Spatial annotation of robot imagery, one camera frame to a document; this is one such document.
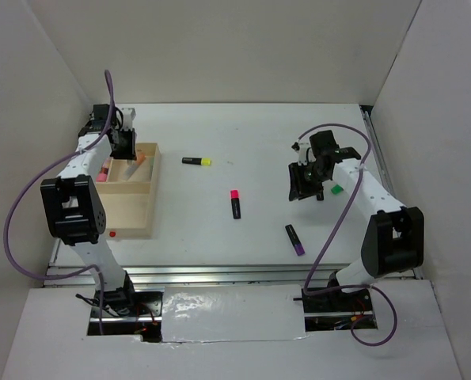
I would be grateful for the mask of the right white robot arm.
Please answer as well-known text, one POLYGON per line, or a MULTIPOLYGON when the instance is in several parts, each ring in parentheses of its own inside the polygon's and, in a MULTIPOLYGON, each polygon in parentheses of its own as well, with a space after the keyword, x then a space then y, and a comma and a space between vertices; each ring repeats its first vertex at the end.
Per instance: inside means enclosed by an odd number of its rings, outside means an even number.
POLYGON ((367 221, 359 257, 334 273, 327 292, 329 305, 346 310, 355 292, 371 287, 388 274, 418 268, 424 262, 424 214, 407 207, 390 194, 366 166, 369 153, 342 147, 332 132, 333 123, 320 124, 302 133, 292 149, 298 160, 288 166, 290 201, 324 198, 324 184, 332 181, 348 201, 318 258, 326 254, 349 210, 357 207, 367 221))

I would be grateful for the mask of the pink cap black highlighter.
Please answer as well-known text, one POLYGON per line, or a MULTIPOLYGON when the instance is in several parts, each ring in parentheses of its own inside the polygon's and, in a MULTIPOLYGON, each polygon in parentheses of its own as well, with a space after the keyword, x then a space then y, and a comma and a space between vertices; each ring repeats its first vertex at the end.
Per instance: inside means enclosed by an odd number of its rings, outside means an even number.
POLYGON ((233 218, 238 220, 241 218, 241 205, 240 205, 240 196, 239 191, 233 189, 230 191, 230 202, 232 208, 233 218))

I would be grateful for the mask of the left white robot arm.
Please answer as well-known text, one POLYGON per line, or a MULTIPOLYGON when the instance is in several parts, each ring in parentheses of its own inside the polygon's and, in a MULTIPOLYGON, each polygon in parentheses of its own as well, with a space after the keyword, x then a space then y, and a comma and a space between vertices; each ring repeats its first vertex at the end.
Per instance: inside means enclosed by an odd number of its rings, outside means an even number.
POLYGON ((88 123, 78 133, 77 155, 53 179, 40 184, 40 193, 51 235, 69 245, 91 270, 96 283, 95 299, 116 315, 131 315, 138 296, 127 272, 116 262, 104 235, 107 215, 95 182, 109 158, 136 158, 133 108, 109 110, 96 104, 88 123))

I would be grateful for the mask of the pastel orange highlighter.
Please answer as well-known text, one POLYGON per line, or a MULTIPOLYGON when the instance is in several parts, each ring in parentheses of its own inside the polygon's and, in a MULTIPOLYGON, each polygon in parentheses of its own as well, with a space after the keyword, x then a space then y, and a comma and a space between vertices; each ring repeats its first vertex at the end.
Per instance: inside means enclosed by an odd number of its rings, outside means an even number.
POLYGON ((129 164, 128 167, 123 172, 123 176, 122 176, 123 180, 124 181, 129 180, 133 176, 135 171, 139 168, 139 166, 145 161, 145 159, 146 159, 145 154, 143 153, 137 154, 136 159, 131 164, 129 164))

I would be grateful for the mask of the pink glue bottle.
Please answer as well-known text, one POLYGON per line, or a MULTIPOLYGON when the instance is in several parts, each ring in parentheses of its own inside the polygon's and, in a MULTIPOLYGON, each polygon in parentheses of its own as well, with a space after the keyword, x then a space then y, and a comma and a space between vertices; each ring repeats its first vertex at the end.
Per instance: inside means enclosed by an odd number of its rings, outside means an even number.
POLYGON ((97 174, 96 182, 104 183, 108 180, 108 174, 111 168, 112 159, 107 158, 101 166, 100 172, 97 174))

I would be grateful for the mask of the purple cap black highlighter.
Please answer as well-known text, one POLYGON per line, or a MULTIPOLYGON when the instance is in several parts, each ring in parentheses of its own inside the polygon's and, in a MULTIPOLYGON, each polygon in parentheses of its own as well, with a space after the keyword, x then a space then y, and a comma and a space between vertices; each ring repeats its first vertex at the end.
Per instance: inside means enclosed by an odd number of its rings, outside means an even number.
POLYGON ((285 226, 285 231, 287 232, 287 236, 290 239, 291 245, 298 257, 301 257, 306 254, 303 245, 294 229, 294 227, 291 224, 288 224, 285 226))

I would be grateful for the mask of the yellow cap black highlighter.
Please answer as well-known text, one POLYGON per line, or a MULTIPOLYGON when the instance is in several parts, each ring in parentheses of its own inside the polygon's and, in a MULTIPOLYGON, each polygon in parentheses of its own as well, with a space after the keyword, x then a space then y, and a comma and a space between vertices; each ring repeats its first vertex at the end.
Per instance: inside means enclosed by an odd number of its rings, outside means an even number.
POLYGON ((209 158, 187 158, 184 157, 181 159, 181 162, 185 165, 201 165, 201 166, 210 166, 211 159, 209 158))

